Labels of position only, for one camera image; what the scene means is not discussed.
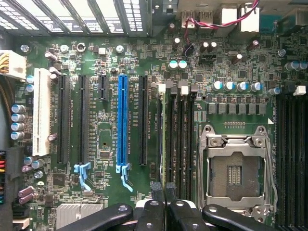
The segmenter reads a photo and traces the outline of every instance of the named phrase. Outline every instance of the green circuit board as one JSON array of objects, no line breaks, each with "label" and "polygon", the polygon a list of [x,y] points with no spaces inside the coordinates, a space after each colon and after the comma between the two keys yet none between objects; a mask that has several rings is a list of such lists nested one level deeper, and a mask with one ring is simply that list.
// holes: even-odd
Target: green circuit board
[{"label": "green circuit board", "polygon": [[[62,74],[70,77],[70,125],[69,125],[69,161],[67,164],[57,163],[57,142],[51,143],[50,154],[44,156],[45,166],[40,169],[43,177],[36,179],[34,172],[25,174],[24,185],[32,185],[35,188],[35,198],[29,206],[31,212],[32,230],[53,231],[56,230],[56,208],[61,204],[101,204],[103,207],[118,202],[127,203],[134,206],[141,199],[151,198],[151,183],[160,179],[160,154],[162,141],[161,134],[166,136],[165,146],[166,162],[168,161],[168,143],[180,141],[180,136],[173,136],[169,141],[170,133],[174,130],[170,128],[172,120],[170,116],[170,88],[178,91],[181,86],[197,87],[196,98],[193,102],[193,127],[190,131],[191,148],[191,169],[190,186],[188,193],[178,186],[178,197],[180,199],[190,199],[197,201],[197,159],[198,159],[198,137],[205,125],[210,124],[217,134],[223,135],[251,135],[258,126],[264,126],[269,135],[271,146],[275,146],[275,98],[268,94],[268,90],[274,87],[282,87],[286,79],[306,79],[307,72],[287,72],[284,64],[293,59],[306,59],[308,55],[308,36],[294,35],[289,38],[277,38],[271,35],[261,35],[258,37],[260,48],[247,52],[247,44],[232,43],[225,38],[198,38],[190,36],[190,40],[195,44],[202,41],[215,41],[217,48],[214,51],[216,60],[210,64],[200,63],[199,55],[192,59],[185,59],[183,56],[182,44],[178,49],[172,49],[172,40],[175,35],[162,34],[157,38],[29,38],[20,39],[16,42],[16,52],[27,57],[27,74],[33,75],[34,68],[50,67],[50,62],[45,58],[46,51],[52,51],[60,63],[62,63]],[[76,51],[78,43],[84,43],[86,50],[83,53]],[[22,44],[27,44],[31,48],[29,54],[22,53],[19,48]],[[67,45],[68,53],[61,53],[60,46]],[[122,45],[124,52],[118,54],[116,46]],[[97,48],[106,48],[105,55],[99,55]],[[286,49],[285,57],[278,56],[278,50]],[[244,55],[238,64],[231,64],[233,56],[228,56],[229,51],[237,51]],[[171,60],[186,60],[185,70],[171,71],[168,64]],[[111,68],[116,68],[116,73],[111,73]],[[105,73],[109,79],[109,100],[99,99],[98,75]],[[91,187],[93,194],[84,195],[84,189],[79,182],[79,174],[74,173],[74,165],[78,163],[78,110],[80,104],[80,85],[78,78],[86,75],[90,78],[89,85],[89,139],[83,140],[89,144],[89,162],[91,168],[88,170],[86,183]],[[127,183],[133,188],[130,192],[122,185],[120,175],[116,173],[116,143],[117,143],[117,103],[118,103],[118,76],[127,75],[129,78],[128,97],[128,162],[130,170],[128,172]],[[148,134],[147,134],[147,164],[139,165],[139,76],[148,78]],[[215,81],[225,83],[233,81],[235,84],[246,81],[249,84],[260,82],[262,90],[252,92],[237,92],[232,90],[213,91],[212,84]],[[157,85],[166,84],[166,99],[158,94]],[[16,85],[15,103],[26,105],[25,134],[26,137],[16,145],[24,145],[27,155],[31,155],[31,134],[33,124],[32,94],[26,92],[27,83]],[[209,103],[217,108],[210,111]],[[51,90],[51,133],[57,133],[57,85],[52,85]],[[224,105],[245,104],[247,113],[228,113],[224,111]],[[259,106],[264,105],[263,112]],[[159,121],[160,113],[166,110],[162,116],[165,121]],[[175,119],[181,112],[175,110]],[[182,127],[187,132],[186,122],[188,113],[183,113],[184,124]],[[164,124],[166,129],[161,131],[159,125]],[[181,165],[180,157],[171,161],[171,166]],[[180,182],[183,179],[181,174],[168,174],[169,166],[163,167],[166,172],[166,181]],[[204,171],[204,184],[206,185],[206,171]],[[262,186],[262,177],[259,178],[259,188]],[[267,223],[273,225],[274,219],[271,214]]]}]

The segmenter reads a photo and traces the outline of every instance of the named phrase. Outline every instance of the blue pcie slot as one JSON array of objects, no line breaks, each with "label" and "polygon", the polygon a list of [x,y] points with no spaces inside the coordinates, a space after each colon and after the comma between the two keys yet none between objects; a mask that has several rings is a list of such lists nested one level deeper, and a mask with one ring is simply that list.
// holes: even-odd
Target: blue pcie slot
[{"label": "blue pcie slot", "polygon": [[118,111],[117,111],[117,152],[116,173],[121,174],[123,186],[131,192],[133,189],[126,183],[128,180],[128,77],[120,75],[118,82]]}]

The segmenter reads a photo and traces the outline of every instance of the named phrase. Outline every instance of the motherboard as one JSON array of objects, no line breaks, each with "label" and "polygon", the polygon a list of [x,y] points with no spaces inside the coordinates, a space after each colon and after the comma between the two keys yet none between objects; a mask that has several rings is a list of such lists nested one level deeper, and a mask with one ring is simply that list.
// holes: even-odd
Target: motherboard
[{"label": "motherboard", "polygon": [[283,223],[277,200],[291,186],[277,192],[284,180],[277,171],[285,170],[276,150],[286,139],[276,135],[286,120],[277,117],[286,107],[277,99],[296,97],[295,83],[306,84],[306,69],[293,61],[307,60],[307,39],[190,35],[188,47],[183,34],[168,31],[149,39],[17,39],[27,79],[16,84],[16,107],[25,109],[12,138],[25,148],[31,194],[19,203],[31,209],[28,228],[54,231],[76,213],[134,206],[151,199],[157,181],[173,182],[176,196],[199,208],[219,204]]}]

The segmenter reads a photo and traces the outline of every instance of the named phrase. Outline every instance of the white pci slot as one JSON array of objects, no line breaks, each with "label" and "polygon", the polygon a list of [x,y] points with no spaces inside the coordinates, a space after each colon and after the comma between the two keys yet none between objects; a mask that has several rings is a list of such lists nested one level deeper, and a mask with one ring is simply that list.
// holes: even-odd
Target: white pci slot
[{"label": "white pci slot", "polygon": [[34,69],[33,100],[33,156],[49,154],[50,143],[50,107],[51,79],[50,72],[44,68]]}]

